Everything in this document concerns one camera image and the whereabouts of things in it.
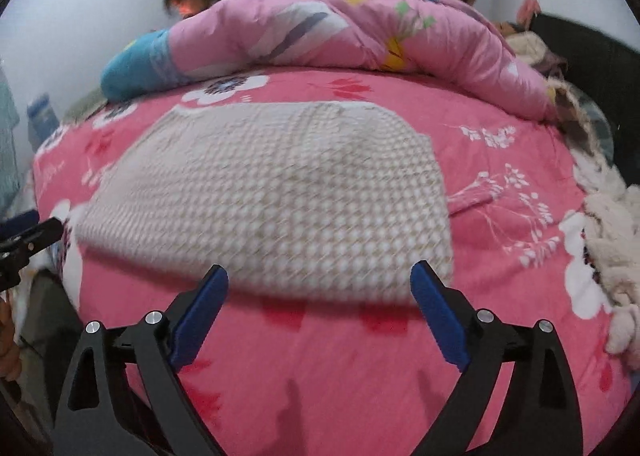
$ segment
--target black headboard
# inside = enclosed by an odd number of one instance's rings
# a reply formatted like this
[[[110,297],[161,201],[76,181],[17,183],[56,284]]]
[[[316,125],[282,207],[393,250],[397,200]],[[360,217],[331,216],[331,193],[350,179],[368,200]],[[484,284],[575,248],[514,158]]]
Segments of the black headboard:
[[[566,80],[600,106],[613,131],[614,162],[640,183],[640,53],[584,25],[540,14],[531,24],[549,49],[566,58]]]

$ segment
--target metal screw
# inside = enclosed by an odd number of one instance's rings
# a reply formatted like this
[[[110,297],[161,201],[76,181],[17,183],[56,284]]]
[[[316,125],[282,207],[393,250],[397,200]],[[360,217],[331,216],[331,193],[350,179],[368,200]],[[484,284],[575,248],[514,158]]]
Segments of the metal screw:
[[[493,313],[491,313],[488,310],[478,310],[478,321],[480,322],[493,322],[495,319],[495,316]]]
[[[162,312],[150,311],[146,314],[145,322],[147,324],[158,324],[160,321],[162,321]]]
[[[100,323],[97,321],[91,321],[85,328],[87,333],[96,333],[99,329]]]
[[[538,323],[538,327],[544,332],[544,333],[551,333],[554,330],[554,325],[552,325],[549,321],[547,321],[546,319],[543,319],[542,321],[540,321]]]

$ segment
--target blue bottle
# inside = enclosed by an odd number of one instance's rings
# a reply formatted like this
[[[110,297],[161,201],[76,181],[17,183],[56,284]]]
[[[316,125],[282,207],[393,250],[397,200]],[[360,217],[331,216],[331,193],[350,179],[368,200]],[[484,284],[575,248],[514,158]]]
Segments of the blue bottle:
[[[29,141],[35,151],[58,129],[60,121],[51,107],[47,94],[41,95],[29,104],[27,117],[29,118]]]

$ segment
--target beige checkered towel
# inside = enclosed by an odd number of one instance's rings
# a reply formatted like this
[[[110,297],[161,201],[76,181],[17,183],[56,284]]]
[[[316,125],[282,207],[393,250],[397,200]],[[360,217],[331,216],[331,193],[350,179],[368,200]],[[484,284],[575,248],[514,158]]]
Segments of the beige checkered towel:
[[[370,103],[176,107],[120,159],[81,241],[252,292],[411,303],[411,267],[452,272],[431,141]]]

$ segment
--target plush blanket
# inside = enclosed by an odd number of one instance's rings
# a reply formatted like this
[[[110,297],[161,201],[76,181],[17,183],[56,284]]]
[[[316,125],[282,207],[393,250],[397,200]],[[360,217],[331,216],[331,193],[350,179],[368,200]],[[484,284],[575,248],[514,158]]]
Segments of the plush blanket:
[[[364,102],[178,106],[103,181],[78,237],[285,297],[410,304],[416,259],[452,273],[430,139]]]
[[[250,64],[431,74],[518,117],[556,116],[543,78],[459,0],[222,0],[129,45],[102,90],[122,101]]]

